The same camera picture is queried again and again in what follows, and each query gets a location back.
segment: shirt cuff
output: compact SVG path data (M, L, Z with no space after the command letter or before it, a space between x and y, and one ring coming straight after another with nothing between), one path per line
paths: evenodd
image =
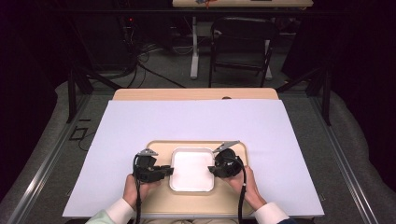
M122 198L106 209L108 216L116 224L127 223L134 214L134 209Z
M261 224L276 224L289 218L289 216L275 203L263 205L256 211L254 217L257 219L257 222Z

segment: white tray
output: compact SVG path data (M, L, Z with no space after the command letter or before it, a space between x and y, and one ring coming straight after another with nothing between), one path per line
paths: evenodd
M209 192L215 177L208 166L215 163L212 149L207 147L178 147L172 153L173 174L169 186L174 191Z

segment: chair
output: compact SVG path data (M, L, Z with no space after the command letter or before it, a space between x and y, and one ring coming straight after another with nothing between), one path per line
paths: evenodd
M217 67L256 71L256 76L262 72L262 87L272 54L271 40L277 34L276 26L265 19L223 17L215 20L211 27L209 88Z

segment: table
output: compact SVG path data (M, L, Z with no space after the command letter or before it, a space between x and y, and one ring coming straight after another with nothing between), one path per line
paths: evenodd
M246 113L254 122L236 115ZM250 132L252 127L258 128L255 134ZM272 134L284 136L278 141ZM257 174L259 189L266 189L263 197L267 201L277 202L293 217L323 215L286 110L276 91L250 88L118 90L102 118L64 217L90 217L117 200L122 193L125 174L131 172L133 156L153 140L219 141L236 137L241 137L238 140L247 146L248 164ZM155 203L153 196L146 202L155 208L158 204L164 204L166 208L186 207L175 203L178 200L173 197L180 196L171 195L161 203ZM193 201L202 199L207 198L201 195ZM197 214L189 210L142 213L142 218L169 217L236 218L236 210L235 214L221 215Z
M312 7L312 0L272 0L272 1L251 1L251 0L217 0L210 2L211 7ZM205 4L197 4L193 0L173 0L173 7L205 7ZM198 78L199 54L197 48L197 20L192 17L192 60L191 78ZM268 69L267 78L271 78L271 70Z

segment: wooden table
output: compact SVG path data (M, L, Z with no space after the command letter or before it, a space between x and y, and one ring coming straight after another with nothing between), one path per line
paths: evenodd
M279 99L271 88L120 89L113 100Z

